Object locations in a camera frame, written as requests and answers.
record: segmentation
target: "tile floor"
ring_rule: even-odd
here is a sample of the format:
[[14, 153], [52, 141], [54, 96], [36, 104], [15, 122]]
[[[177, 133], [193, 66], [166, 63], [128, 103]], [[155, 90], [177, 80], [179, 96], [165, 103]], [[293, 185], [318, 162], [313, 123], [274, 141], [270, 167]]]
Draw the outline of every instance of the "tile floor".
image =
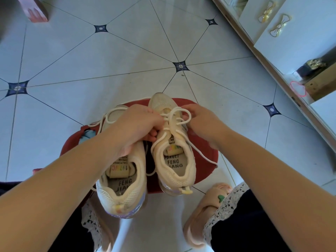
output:
[[[0, 0], [1, 181], [27, 179], [120, 102], [164, 92], [211, 109], [313, 182], [334, 187], [326, 143], [210, 0], [43, 1], [50, 22], [32, 24], [16, 0]], [[188, 250], [181, 227], [203, 193], [242, 180], [220, 155], [193, 195], [151, 195], [137, 218], [121, 221], [114, 251]]]

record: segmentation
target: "foot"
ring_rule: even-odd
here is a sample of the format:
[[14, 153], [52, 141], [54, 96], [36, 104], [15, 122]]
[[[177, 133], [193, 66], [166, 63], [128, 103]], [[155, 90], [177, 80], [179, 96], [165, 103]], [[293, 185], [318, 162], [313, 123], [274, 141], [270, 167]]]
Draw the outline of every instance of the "foot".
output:
[[[219, 184], [217, 188], [223, 190], [223, 197], [214, 198], [215, 200], [222, 200], [227, 197], [227, 195], [232, 191], [232, 187], [226, 184]], [[217, 207], [208, 206], [202, 210], [202, 212], [195, 218], [193, 223], [191, 224], [190, 231], [192, 237], [197, 241], [203, 241], [203, 229], [208, 220], [215, 214], [218, 210]]]

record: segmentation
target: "red plastic stool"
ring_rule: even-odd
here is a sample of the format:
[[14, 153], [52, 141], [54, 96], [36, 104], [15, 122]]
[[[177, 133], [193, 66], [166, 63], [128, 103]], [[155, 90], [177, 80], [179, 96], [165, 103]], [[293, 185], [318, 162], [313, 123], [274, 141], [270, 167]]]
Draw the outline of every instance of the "red plastic stool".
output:
[[[195, 103], [193, 101], [190, 101], [188, 99], [183, 99], [183, 98], [173, 98], [173, 100], [176, 102], [178, 106]], [[141, 105], [148, 106], [148, 103], [149, 103], [149, 99], [143, 99], [143, 100], [132, 101], [132, 102], [126, 103], [125, 105], [128, 107], [132, 106], [133, 104], [141, 104]], [[62, 148], [61, 155], [65, 154], [72, 148], [76, 147], [79, 143], [79, 139], [84, 134], [84, 131], [88, 129], [94, 130], [97, 134], [99, 126], [96, 126], [96, 127], [88, 127], [87, 125], [82, 126], [80, 131], [74, 133], [73, 135], [69, 137], [69, 139], [66, 140]], [[198, 137], [194, 133], [191, 133], [190, 131], [188, 131], [188, 137], [191, 143], [194, 144], [204, 154], [204, 156], [206, 156], [209, 160], [213, 162], [218, 161], [218, 151], [210, 148], [209, 144], [205, 140]], [[152, 143], [151, 142], [146, 142], [146, 143], [148, 144], [148, 150], [150, 151]], [[213, 170], [216, 168], [216, 165], [206, 161], [194, 149], [192, 149], [192, 151], [194, 153], [195, 161], [196, 161], [195, 183], [198, 183], [202, 181], [203, 179], [205, 179], [206, 177], [208, 177], [213, 172]], [[154, 171], [154, 168], [155, 168], [155, 164], [154, 164], [153, 157], [151, 153], [148, 152], [146, 155], [146, 172], [152, 173]], [[147, 177], [147, 190], [149, 194], [162, 192], [161, 188], [159, 187], [158, 176], [156, 173], [152, 176]], [[92, 193], [93, 191], [91, 190], [90, 193], [85, 197], [83, 202], [85, 202], [91, 196]]]

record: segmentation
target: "gold bow handle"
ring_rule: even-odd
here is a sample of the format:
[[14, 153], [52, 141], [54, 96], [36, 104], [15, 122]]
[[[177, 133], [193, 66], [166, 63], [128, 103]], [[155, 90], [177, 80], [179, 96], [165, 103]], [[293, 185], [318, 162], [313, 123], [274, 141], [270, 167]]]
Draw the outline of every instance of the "gold bow handle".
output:
[[286, 14], [283, 14], [282, 15], [282, 20], [281, 20], [281, 23], [278, 24], [275, 29], [271, 30], [269, 32], [270, 35], [272, 35], [273, 37], [278, 37], [280, 32], [282, 31], [283, 27], [287, 24], [287, 22], [289, 22], [291, 20], [291, 17], [286, 15]]
[[273, 1], [269, 1], [267, 4], [267, 8], [264, 10], [261, 16], [258, 17], [260, 23], [264, 23], [268, 20], [270, 14], [272, 13], [273, 8], [276, 6], [276, 3]]

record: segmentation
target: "white lace trim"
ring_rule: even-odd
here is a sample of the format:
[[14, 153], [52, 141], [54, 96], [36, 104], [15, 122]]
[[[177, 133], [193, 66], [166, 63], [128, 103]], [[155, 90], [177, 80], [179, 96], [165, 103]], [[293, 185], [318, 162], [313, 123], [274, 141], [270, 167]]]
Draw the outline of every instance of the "white lace trim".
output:
[[211, 246], [211, 229], [220, 220], [225, 220], [233, 214], [237, 207], [237, 203], [241, 196], [250, 188], [243, 182], [236, 186], [232, 192], [224, 199], [222, 205], [218, 208], [216, 213], [210, 217], [203, 229], [203, 238], [206, 243]]
[[90, 201], [87, 201], [82, 207], [82, 227], [91, 233], [94, 243], [93, 251], [100, 252], [102, 250], [102, 232]]

